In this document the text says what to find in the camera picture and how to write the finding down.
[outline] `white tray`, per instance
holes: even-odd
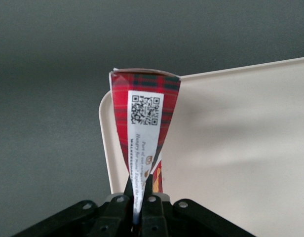
[[[123,161],[110,93],[99,116],[112,193]],[[182,77],[163,190],[260,237],[304,237],[304,58]]]

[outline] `black plastic mount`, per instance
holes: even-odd
[[[168,195],[152,192],[151,175],[138,226],[132,225],[132,211],[128,179],[124,193],[109,196],[102,206],[81,201],[13,237],[254,237],[190,199],[172,205]]]

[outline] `red tartan packaging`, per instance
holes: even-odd
[[[134,194],[133,223],[139,223],[146,180],[162,192],[161,157],[174,112],[180,77],[150,69],[110,72],[117,132]]]

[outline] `gray background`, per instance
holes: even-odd
[[[304,0],[0,1],[0,236],[110,194],[108,72],[304,57]]]

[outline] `tartan pattern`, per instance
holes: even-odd
[[[122,154],[127,168],[128,165],[128,133],[127,133],[127,106],[128,91],[138,90],[157,92],[164,94],[163,109],[161,117],[160,135],[158,138],[156,154],[152,163],[155,165],[158,155],[164,144],[164,140],[174,112],[178,91],[180,88],[179,77],[169,77],[153,74],[134,74],[129,72],[111,73],[111,91],[114,103],[114,114],[117,125],[117,132],[121,145]],[[153,183],[157,181],[158,190],[162,192],[161,162],[153,174]]]

